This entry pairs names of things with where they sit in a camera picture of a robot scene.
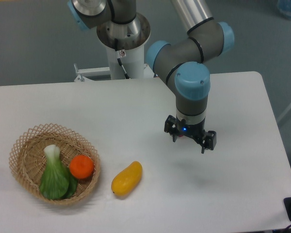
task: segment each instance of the wicker basket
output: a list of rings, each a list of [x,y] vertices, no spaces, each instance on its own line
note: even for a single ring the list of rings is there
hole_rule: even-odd
[[[39,191],[40,179],[46,165],[43,150],[51,144],[60,148],[60,158],[66,166],[78,154],[89,156],[95,164],[93,174],[89,178],[79,180],[75,194],[68,199],[49,200]],[[57,124],[39,125],[28,129],[14,144],[9,164],[12,175],[28,192],[43,201],[57,205],[73,204],[89,195],[100,173],[97,150],[80,134]]]

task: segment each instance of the green vegetable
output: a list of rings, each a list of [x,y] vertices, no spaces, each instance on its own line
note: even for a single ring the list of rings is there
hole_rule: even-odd
[[[39,186],[41,194],[47,199],[59,199],[66,194],[70,183],[70,174],[59,158],[60,149],[56,145],[44,148],[47,159]]]
[[[62,199],[66,199],[71,197],[77,190],[77,186],[78,186],[78,179],[75,178],[71,173],[69,168],[67,168],[67,171],[69,172],[69,187],[68,190],[66,192],[66,194],[62,197]]]

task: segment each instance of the white vegetable stem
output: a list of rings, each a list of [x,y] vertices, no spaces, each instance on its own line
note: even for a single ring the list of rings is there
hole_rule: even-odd
[[[44,154],[45,154],[47,161],[49,161],[50,163],[54,163],[55,161],[57,161],[59,159],[60,149],[58,146],[56,146],[54,144],[49,145],[49,146],[44,148]]]

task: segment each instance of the yellow mango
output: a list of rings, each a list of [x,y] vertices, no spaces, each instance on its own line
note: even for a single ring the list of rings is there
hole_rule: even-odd
[[[141,177],[142,166],[139,162],[134,161],[113,179],[111,190],[117,196],[125,196],[137,186]]]

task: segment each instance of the black cable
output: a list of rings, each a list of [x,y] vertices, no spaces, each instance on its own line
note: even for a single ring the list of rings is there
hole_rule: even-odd
[[[115,51],[119,51],[119,49],[118,49],[118,39],[114,39],[114,50]],[[121,58],[118,58],[117,59],[117,62],[122,67],[122,69],[123,69],[123,72],[124,72],[124,75],[125,75],[125,79],[130,79],[130,77],[128,76],[128,74],[127,74],[127,72],[126,72],[126,70],[125,70],[125,68],[123,66],[123,63],[121,61]]]
[[[288,229],[291,227],[291,225],[287,226],[284,231],[282,233],[287,233],[288,232]]]

